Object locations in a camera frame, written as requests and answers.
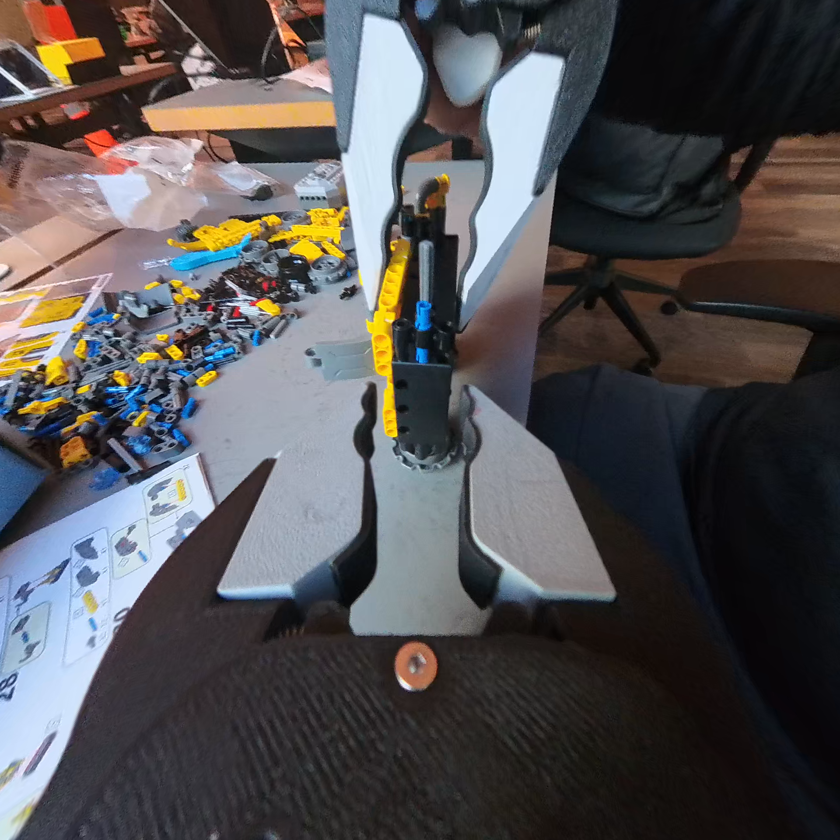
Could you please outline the yellow sticker sheet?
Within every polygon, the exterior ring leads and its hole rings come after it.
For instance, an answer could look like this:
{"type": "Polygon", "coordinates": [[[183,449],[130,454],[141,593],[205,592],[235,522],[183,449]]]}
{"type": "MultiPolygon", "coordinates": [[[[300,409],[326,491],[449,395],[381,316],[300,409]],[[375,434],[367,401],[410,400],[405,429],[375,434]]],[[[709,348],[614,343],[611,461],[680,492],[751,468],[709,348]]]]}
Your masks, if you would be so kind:
{"type": "Polygon", "coordinates": [[[1,295],[1,379],[63,355],[76,327],[102,303],[112,273],[9,290],[1,295]]]}

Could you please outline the black office chair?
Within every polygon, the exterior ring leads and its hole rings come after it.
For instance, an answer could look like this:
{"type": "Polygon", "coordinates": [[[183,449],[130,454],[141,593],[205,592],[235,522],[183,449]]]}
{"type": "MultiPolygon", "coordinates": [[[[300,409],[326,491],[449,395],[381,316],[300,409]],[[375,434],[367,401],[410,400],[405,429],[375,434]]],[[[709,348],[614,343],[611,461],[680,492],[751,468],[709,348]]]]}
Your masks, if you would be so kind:
{"type": "MultiPolygon", "coordinates": [[[[739,229],[741,194],[779,138],[779,135],[767,135],[753,143],[738,173],[734,178],[730,177],[736,195],[724,204],[719,215],[693,224],[678,224],[672,219],[639,221],[619,217],[558,193],[556,185],[549,243],[585,256],[585,262],[577,269],[546,274],[546,286],[572,287],[573,290],[541,322],[539,336],[546,335],[578,307],[591,310],[602,300],[644,351],[644,357],[635,364],[634,371],[651,375],[661,361],[660,352],[625,298],[624,291],[667,296],[671,312],[677,310],[676,291],[618,269],[617,261],[695,259],[728,245],[739,229]]],[[[740,148],[731,140],[722,140],[731,163],[732,156],[740,148]]]]}

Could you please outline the blue toy box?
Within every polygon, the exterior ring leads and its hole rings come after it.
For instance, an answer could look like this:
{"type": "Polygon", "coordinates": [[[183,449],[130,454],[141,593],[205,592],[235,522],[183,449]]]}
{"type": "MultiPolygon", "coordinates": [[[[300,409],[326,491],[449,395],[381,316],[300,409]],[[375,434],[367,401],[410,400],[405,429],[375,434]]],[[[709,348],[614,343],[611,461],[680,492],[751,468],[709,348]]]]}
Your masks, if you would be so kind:
{"type": "Polygon", "coordinates": [[[1,443],[1,530],[40,487],[44,467],[1,443]]]}

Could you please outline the dark grey jacket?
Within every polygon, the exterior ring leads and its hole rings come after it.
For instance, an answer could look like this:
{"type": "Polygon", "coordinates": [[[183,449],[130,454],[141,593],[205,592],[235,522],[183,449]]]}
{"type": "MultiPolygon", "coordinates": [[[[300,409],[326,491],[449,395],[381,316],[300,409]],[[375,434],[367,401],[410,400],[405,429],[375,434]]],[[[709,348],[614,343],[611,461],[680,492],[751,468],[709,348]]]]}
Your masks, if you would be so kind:
{"type": "Polygon", "coordinates": [[[693,224],[736,195],[720,137],[661,133],[592,114],[558,170],[557,192],[636,221],[693,224]]]}

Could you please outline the clear plastic bags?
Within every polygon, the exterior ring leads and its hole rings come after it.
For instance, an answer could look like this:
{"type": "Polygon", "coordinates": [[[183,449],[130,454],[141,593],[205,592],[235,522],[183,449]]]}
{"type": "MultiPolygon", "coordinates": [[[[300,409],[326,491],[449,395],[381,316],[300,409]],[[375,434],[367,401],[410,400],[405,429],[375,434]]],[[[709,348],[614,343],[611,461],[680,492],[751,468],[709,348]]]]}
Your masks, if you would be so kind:
{"type": "Polygon", "coordinates": [[[222,195],[263,202],[282,194],[282,184],[253,168],[199,161],[202,148],[195,139],[148,135],[94,157],[3,139],[2,232],[17,233],[42,216],[102,232],[161,232],[193,220],[222,195]]]}

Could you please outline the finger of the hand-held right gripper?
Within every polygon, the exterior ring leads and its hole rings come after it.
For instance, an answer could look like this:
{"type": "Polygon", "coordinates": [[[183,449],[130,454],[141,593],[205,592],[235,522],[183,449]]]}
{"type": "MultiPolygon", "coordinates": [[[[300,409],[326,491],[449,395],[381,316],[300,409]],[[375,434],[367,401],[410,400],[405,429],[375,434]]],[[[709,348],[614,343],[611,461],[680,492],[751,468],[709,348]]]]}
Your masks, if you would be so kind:
{"type": "Polygon", "coordinates": [[[398,158],[427,99],[427,67],[406,24],[365,13],[343,173],[368,309],[377,309],[401,203],[398,158]]]}
{"type": "Polygon", "coordinates": [[[566,59],[527,53],[490,84],[479,121],[485,176],[469,217],[469,254],[458,278],[458,327],[466,330],[537,199],[537,183],[566,59]]]}

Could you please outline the person's legs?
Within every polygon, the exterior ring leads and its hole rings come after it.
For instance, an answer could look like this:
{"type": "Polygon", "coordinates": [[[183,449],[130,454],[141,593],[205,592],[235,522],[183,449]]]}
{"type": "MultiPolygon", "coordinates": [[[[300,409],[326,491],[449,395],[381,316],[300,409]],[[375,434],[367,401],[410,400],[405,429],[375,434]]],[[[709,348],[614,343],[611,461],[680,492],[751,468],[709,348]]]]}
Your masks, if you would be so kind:
{"type": "Polygon", "coordinates": [[[838,367],[709,389],[598,364],[535,382],[527,428],[687,585],[794,819],[838,838],[838,367]]]}

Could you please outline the yellow toy brick vehicle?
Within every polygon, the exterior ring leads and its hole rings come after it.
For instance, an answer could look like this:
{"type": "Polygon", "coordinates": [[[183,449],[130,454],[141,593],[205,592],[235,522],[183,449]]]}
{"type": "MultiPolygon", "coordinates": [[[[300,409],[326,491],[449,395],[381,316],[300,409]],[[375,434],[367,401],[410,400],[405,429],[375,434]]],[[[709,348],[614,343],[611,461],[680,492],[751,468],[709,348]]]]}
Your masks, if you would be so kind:
{"type": "Polygon", "coordinates": [[[384,380],[381,421],[395,457],[407,468],[443,469],[459,453],[449,421],[457,361],[459,238],[446,233],[447,174],[426,179],[413,203],[398,214],[378,308],[367,322],[369,339],[317,343],[306,351],[310,367],[328,382],[379,375],[384,380]],[[434,235],[434,326],[430,361],[415,361],[418,300],[417,241],[434,235]]]}

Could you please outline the grey battery box brick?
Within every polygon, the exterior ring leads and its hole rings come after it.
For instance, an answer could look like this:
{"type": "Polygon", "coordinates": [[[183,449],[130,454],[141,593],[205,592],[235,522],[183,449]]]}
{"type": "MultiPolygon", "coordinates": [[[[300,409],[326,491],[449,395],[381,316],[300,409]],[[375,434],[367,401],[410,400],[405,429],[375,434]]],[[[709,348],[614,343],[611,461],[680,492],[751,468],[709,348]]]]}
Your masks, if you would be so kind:
{"type": "Polygon", "coordinates": [[[319,162],[295,182],[293,189],[303,209],[339,209],[347,204],[347,191],[340,161],[319,162]]]}

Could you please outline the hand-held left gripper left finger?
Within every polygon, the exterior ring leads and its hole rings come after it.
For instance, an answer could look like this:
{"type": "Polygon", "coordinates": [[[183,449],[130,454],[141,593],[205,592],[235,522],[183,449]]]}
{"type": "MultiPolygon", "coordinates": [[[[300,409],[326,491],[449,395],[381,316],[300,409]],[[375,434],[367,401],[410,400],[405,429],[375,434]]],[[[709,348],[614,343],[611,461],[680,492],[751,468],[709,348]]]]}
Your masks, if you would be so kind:
{"type": "Polygon", "coordinates": [[[353,604],[376,568],[374,385],[357,385],[275,457],[217,593],[353,604]]]}

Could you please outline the light blue curved brick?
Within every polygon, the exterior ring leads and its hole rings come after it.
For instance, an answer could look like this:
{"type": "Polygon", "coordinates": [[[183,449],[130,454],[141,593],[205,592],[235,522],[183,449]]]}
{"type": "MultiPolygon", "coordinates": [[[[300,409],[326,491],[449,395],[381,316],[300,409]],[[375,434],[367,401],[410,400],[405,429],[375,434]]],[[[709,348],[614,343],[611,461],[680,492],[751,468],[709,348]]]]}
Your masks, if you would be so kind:
{"type": "Polygon", "coordinates": [[[238,245],[228,246],[218,251],[196,251],[184,253],[174,257],[169,267],[178,271],[193,271],[197,268],[209,266],[228,260],[260,262],[269,250],[269,244],[264,240],[249,240],[238,245]]]}

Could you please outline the pile of loose toy bricks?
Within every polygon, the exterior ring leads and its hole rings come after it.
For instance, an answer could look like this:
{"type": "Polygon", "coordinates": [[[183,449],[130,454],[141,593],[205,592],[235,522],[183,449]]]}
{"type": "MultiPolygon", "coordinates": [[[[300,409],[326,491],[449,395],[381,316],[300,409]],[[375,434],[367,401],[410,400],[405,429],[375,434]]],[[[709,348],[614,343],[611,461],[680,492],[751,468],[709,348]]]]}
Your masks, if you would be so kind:
{"type": "Polygon", "coordinates": [[[2,422],[50,468],[69,474],[98,464],[113,474],[164,463],[191,447],[182,423],[195,391],[300,317],[296,304],[353,273],[350,210],[313,208],[232,216],[217,225],[181,222],[174,257],[249,240],[260,262],[228,260],[193,271],[164,266],[139,290],[101,295],[66,352],[2,381],[2,422]]]}

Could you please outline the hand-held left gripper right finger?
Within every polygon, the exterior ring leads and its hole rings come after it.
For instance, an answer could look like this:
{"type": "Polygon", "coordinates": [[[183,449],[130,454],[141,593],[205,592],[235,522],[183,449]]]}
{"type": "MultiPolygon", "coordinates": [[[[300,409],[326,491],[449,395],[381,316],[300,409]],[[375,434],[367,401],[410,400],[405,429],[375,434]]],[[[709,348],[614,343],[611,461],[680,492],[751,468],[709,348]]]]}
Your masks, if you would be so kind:
{"type": "Polygon", "coordinates": [[[460,398],[458,574],[478,607],[603,602],[616,589],[553,451],[473,385],[460,398]]]}

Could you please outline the orange wooden table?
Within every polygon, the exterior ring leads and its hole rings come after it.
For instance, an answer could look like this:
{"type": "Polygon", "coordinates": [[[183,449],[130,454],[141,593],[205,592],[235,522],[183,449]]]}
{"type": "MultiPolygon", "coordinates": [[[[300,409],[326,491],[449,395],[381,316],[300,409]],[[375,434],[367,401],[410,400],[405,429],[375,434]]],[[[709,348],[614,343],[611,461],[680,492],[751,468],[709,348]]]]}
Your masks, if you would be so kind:
{"type": "Polygon", "coordinates": [[[330,95],[286,78],[221,80],[143,108],[153,132],[334,128],[330,95]]]}

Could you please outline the grey brick axle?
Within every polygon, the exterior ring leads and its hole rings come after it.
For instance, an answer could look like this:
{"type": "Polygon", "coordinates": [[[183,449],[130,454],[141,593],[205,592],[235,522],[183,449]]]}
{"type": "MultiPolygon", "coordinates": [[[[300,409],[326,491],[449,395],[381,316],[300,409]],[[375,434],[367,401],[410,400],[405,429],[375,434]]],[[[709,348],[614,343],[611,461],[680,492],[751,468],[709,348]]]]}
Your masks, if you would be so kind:
{"type": "Polygon", "coordinates": [[[434,326],[434,235],[425,233],[417,241],[418,300],[415,310],[415,361],[430,361],[434,326]]]}

